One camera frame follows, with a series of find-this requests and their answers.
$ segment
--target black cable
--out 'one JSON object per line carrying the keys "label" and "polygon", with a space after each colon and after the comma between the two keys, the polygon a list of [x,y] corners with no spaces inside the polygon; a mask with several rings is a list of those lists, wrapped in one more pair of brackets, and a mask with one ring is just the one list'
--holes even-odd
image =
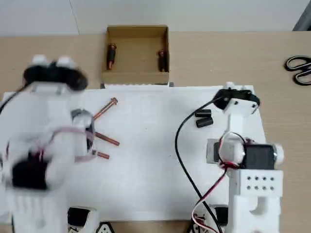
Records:
{"label": "black cable", "polygon": [[13,93],[9,98],[7,98],[7,99],[4,101],[4,103],[3,103],[3,104],[1,105],[1,107],[0,107],[0,114],[1,114],[1,112],[3,111],[4,107],[7,105],[7,103],[10,102],[10,101],[11,101],[15,96],[17,96],[21,91],[25,90],[26,87],[28,87],[28,86],[25,85],[25,86],[19,88],[18,90],[16,90],[15,93]]}
{"label": "black cable", "polygon": [[[186,117],[186,119],[184,119],[184,121],[180,124],[177,132],[176,132],[176,136],[175,136],[175,151],[176,151],[176,155],[177,155],[177,158],[178,158],[178,161],[184,171],[184,173],[186,174],[187,178],[189,179],[190,183],[192,184],[192,187],[194,188],[195,192],[198,194],[199,198],[202,198],[202,195],[198,189],[198,187],[195,185],[193,179],[191,178],[190,174],[188,173],[183,161],[181,160],[181,157],[179,155],[179,151],[178,151],[178,145],[177,145],[177,141],[178,141],[178,136],[179,136],[179,133],[180,133],[180,130],[181,128],[184,126],[184,124],[192,117],[194,116],[194,113],[198,110],[201,110],[205,107],[207,107],[208,105],[214,103],[215,101],[221,99],[222,97],[219,97],[219,98],[216,98],[216,99],[213,99],[211,100],[210,102],[207,102],[206,104],[202,105],[201,107],[199,107],[198,109],[196,109],[195,111],[193,111],[189,116]],[[216,216],[214,215],[214,213],[212,212],[212,210],[210,209],[210,207],[208,206],[208,204],[204,201],[203,202],[203,205],[205,206],[206,210],[208,211],[208,213],[211,215],[211,217],[213,218],[213,220],[215,221],[216,223],[216,226],[217,226],[217,229],[219,231],[219,233],[223,233],[222,231],[222,228],[220,227],[219,223],[218,223],[218,220],[216,218]]]}

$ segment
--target red wire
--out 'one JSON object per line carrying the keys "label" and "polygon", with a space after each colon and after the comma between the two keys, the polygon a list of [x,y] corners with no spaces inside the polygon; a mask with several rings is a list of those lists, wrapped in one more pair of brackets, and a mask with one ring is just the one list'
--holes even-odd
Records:
{"label": "red wire", "polygon": [[[225,177],[225,175],[227,173],[228,168],[232,168],[232,169],[237,169],[238,168],[238,166],[235,163],[233,163],[233,162],[221,162],[220,166],[225,170],[224,173],[218,178],[218,180],[213,184],[213,186],[211,188],[209,188],[209,190],[202,196],[202,198],[197,201],[196,205],[199,202],[201,202],[202,200],[204,200],[216,188],[216,186],[223,180],[223,178]],[[195,217],[195,220],[198,223],[200,223],[201,225],[203,225],[204,227],[214,231],[215,233],[218,233],[212,227],[205,225],[202,219],[200,219],[198,217]]]}

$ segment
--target bolt head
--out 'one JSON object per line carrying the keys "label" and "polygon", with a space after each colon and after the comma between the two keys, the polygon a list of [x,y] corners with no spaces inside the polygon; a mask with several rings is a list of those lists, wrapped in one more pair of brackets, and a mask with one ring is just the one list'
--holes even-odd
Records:
{"label": "bolt head", "polygon": [[116,105],[117,103],[118,103],[118,100],[117,100],[117,98],[111,98],[111,101]]}

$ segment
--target wire bundle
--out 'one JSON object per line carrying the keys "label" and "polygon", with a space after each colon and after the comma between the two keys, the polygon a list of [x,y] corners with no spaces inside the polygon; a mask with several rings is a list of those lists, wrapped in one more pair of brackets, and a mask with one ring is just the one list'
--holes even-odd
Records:
{"label": "wire bundle", "polygon": [[[179,136],[179,133],[182,129],[182,127],[184,126],[184,124],[192,117],[194,116],[195,112],[197,111],[200,111],[202,110],[203,108],[207,107],[208,105],[214,103],[215,101],[221,99],[222,97],[219,97],[219,98],[215,98],[209,102],[207,102],[206,104],[202,105],[201,107],[199,107],[198,109],[196,109],[195,111],[193,111],[189,116],[187,116],[183,122],[180,124],[177,132],[176,132],[176,136],[175,136],[175,152],[176,152],[176,155],[177,155],[177,158],[178,158],[178,161],[185,173],[185,175],[187,176],[187,178],[189,179],[190,183],[192,184],[192,187],[193,189],[195,190],[195,192],[197,193],[197,195],[199,196],[199,200],[197,201],[193,211],[192,211],[192,214],[191,214],[191,224],[195,223],[196,225],[198,225],[199,227],[205,229],[205,230],[211,230],[215,233],[223,233],[222,229],[221,229],[221,226],[216,218],[216,216],[214,215],[214,213],[212,212],[211,208],[208,206],[208,204],[206,203],[205,199],[206,197],[215,189],[215,187],[222,181],[222,179],[225,177],[226,173],[227,173],[227,170],[229,168],[231,169],[238,169],[239,168],[239,165],[234,163],[234,162],[228,162],[228,161],[223,161],[221,159],[221,156],[220,157],[220,163],[219,163],[219,166],[224,169],[225,171],[223,172],[223,174],[221,175],[221,177],[215,182],[215,184],[202,196],[202,194],[200,193],[199,189],[197,188],[196,184],[194,183],[192,177],[190,176],[190,174],[188,173],[181,157],[180,157],[180,154],[179,154],[179,151],[178,151],[178,136]],[[221,152],[221,147],[223,145],[223,141],[225,140],[225,138],[230,134],[230,133],[234,133],[234,132],[225,132],[224,135],[220,138],[220,147],[219,147],[219,154]],[[240,137],[243,141],[243,143],[245,144],[245,140],[243,139],[243,137],[237,133],[234,133],[236,134],[238,137]],[[216,226],[217,226],[217,229],[218,231],[216,231],[215,229],[213,229],[212,227],[210,226],[207,226],[205,225],[204,223],[204,219],[201,219],[199,218],[198,216],[195,215],[195,209],[197,208],[198,205],[200,204],[203,204],[206,208],[206,210],[208,211],[208,213],[211,215],[211,217],[213,218]]]}

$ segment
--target white wall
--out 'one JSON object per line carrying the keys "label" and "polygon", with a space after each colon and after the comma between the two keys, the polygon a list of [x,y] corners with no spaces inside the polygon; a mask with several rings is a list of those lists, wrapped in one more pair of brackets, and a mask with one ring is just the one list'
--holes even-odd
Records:
{"label": "white wall", "polygon": [[141,23],[171,31],[291,31],[308,2],[0,0],[0,35],[100,33],[108,24]]}

